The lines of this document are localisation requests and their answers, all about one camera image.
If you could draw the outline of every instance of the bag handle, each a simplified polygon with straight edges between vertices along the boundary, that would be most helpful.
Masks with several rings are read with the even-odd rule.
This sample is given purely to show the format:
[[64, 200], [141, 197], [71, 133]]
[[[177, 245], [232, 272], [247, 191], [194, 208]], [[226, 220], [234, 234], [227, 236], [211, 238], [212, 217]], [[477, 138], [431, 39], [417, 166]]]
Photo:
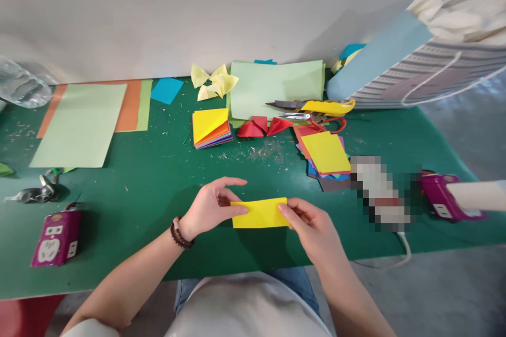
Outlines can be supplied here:
[[409, 103], [409, 104], [406, 104], [405, 101], [406, 99], [409, 97], [409, 95], [411, 95], [413, 92], [415, 92], [416, 90], [418, 90], [421, 86], [423, 86], [424, 84], [427, 84], [428, 82], [430, 82], [432, 79], [434, 79], [436, 76], [438, 76], [439, 74], [441, 74], [443, 71], [445, 71], [447, 68], [453, 66], [459, 59], [460, 57], [462, 56], [462, 52], [457, 52], [455, 54], [455, 57], [449, 61], [442, 69], [440, 69], [439, 71], [435, 72], [433, 75], [431, 75], [428, 79], [424, 80], [423, 82], [421, 82], [419, 85], [417, 85], [416, 87], [414, 87], [412, 90], [410, 90], [401, 100], [401, 105], [404, 105], [404, 106], [413, 106], [413, 105], [420, 105], [420, 104], [425, 104], [425, 103], [432, 103], [434, 101], [437, 101], [437, 100], [442, 100], [444, 98], [448, 98], [448, 97], [452, 97], [456, 94], [460, 94], [464, 91], [467, 91], [467, 90], [470, 90], [472, 87], [475, 87], [477, 86], [478, 84], [481, 84], [483, 83], [484, 81], [487, 81], [488, 79], [496, 76], [497, 74], [503, 72], [504, 70], [506, 70], [506, 65], [503, 67], [503, 68], [500, 68], [496, 71], [494, 71], [493, 73], [481, 78], [480, 80], [476, 81], [476, 82], [473, 82], [471, 83], [470, 85], [468, 85], [467, 87], [461, 89], [461, 90], [458, 90], [456, 92], [452, 92], [451, 94], [448, 94], [448, 95], [444, 95], [444, 96], [439, 96], [439, 97], [435, 97], [435, 98], [432, 98], [432, 99], [428, 99], [428, 100], [423, 100], [423, 101], [420, 101], [420, 102], [415, 102], [415, 103]]

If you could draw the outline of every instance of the power cord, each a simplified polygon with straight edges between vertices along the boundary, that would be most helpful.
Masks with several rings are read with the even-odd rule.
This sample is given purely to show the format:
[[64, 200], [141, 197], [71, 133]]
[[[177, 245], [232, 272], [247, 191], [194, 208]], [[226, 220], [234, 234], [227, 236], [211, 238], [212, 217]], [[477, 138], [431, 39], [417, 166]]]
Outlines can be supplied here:
[[368, 265], [366, 263], [360, 263], [360, 262], [357, 262], [357, 261], [353, 261], [354, 263], [356, 263], [357, 265], [360, 265], [360, 266], [364, 266], [364, 267], [368, 267], [370, 269], [378, 269], [378, 270], [389, 270], [389, 269], [394, 269], [396, 267], [399, 267], [399, 266], [402, 266], [403, 264], [407, 263], [410, 259], [411, 259], [411, 247], [410, 247], [410, 244], [409, 242], [407, 241], [407, 238], [406, 238], [406, 233], [404, 232], [395, 232], [397, 234], [397, 236], [399, 237], [399, 239], [401, 240], [402, 244], [404, 245], [404, 248], [406, 249], [406, 255], [405, 257], [391, 265], [391, 266], [385, 266], [385, 267], [381, 267], [381, 266], [373, 266], [373, 265]]

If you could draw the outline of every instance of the jeans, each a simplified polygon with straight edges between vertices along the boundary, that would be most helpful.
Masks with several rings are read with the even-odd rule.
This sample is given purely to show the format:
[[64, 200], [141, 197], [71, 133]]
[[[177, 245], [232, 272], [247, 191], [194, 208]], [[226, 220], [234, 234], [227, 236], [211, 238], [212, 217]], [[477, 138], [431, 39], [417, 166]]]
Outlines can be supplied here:
[[[316, 301], [313, 288], [307, 277], [306, 270], [303, 267], [292, 267], [289, 269], [279, 269], [272, 271], [264, 271], [267, 275], [279, 280], [285, 286], [294, 291], [299, 295], [316, 314], [320, 315], [318, 302]], [[176, 302], [174, 303], [174, 310], [176, 315], [181, 312], [181, 309], [186, 304], [186, 301], [190, 297], [191, 292], [202, 279], [183, 279], [178, 280], [178, 290], [176, 293]]]

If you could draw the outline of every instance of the red scissors handle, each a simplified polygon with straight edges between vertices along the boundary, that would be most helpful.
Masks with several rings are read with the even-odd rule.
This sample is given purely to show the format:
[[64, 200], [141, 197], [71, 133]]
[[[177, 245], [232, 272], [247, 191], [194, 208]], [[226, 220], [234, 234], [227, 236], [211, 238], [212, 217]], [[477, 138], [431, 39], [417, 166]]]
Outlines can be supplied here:
[[311, 125], [315, 129], [318, 129], [319, 131], [322, 131], [322, 132], [327, 132], [328, 131], [327, 128], [322, 125], [322, 123], [330, 122], [330, 121], [340, 121], [341, 122], [341, 126], [337, 130], [335, 130], [335, 131], [328, 131], [328, 132], [330, 132], [330, 134], [337, 134], [339, 132], [342, 132], [343, 129], [346, 127], [346, 120], [344, 119], [344, 117], [330, 117], [330, 118], [327, 118], [325, 120], [321, 120], [320, 122], [316, 122], [311, 117], [309, 119], [309, 121], [311, 121]]

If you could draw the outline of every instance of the green table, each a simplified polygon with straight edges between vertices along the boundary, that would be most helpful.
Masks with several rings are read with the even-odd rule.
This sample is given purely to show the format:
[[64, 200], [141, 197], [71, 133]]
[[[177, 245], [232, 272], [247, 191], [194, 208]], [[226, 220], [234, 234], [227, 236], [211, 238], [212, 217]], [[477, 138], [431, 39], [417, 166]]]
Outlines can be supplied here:
[[[327, 210], [351, 260], [403, 254], [394, 233], [375, 231], [369, 224], [355, 191], [323, 193], [318, 181], [306, 175], [306, 161], [291, 130], [195, 150], [192, 112], [224, 107], [225, 100], [197, 103], [197, 90], [185, 80], [172, 105], [151, 101], [147, 132], [115, 133], [103, 168], [79, 168], [62, 175], [60, 183], [71, 191], [64, 201], [0, 203], [0, 299], [95, 288], [116, 265], [162, 233], [176, 215], [184, 214], [203, 184], [224, 175], [249, 181], [233, 189], [244, 201], [299, 196]], [[0, 114], [0, 161], [16, 170], [15, 177], [0, 178], [0, 198], [38, 186], [44, 170], [28, 165], [39, 144], [35, 134], [44, 113], [45, 108], [8, 106]], [[341, 134], [347, 152], [380, 155], [401, 183], [408, 182], [407, 173], [419, 170], [418, 165], [456, 174], [463, 181], [475, 180], [418, 108], [353, 111], [348, 120]], [[77, 256], [62, 267], [30, 268], [45, 216], [62, 211], [78, 195], [87, 212]], [[505, 225], [502, 213], [490, 213], [482, 222], [451, 224], [429, 215], [426, 206], [407, 238], [415, 253], [501, 244], [506, 243]], [[165, 279], [306, 264], [309, 259], [288, 228], [234, 230], [226, 222], [199, 236]]]

